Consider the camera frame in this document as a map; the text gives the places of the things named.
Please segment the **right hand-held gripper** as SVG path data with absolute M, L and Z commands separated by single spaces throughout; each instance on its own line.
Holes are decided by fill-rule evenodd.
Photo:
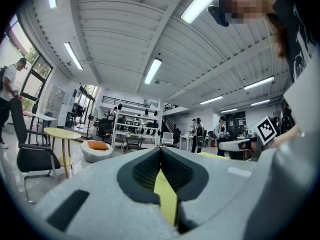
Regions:
M 266 116 L 259 121 L 254 129 L 247 131 L 247 139 L 223 141 L 218 144 L 222 151 L 243 151 L 244 157 L 249 161 L 258 161 L 264 149 L 268 148 L 277 131 L 270 118 Z

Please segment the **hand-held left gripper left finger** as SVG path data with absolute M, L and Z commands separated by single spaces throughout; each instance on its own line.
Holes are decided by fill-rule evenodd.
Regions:
M 50 240 L 172 240 L 154 186 L 158 147 L 101 160 L 49 191 L 35 206 Z

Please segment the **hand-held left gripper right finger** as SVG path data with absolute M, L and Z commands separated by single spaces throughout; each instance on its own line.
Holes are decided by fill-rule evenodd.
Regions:
M 243 235 L 252 203 L 241 197 L 256 164 L 160 150 L 160 168 L 173 190 L 174 225 L 165 222 L 163 235 Z

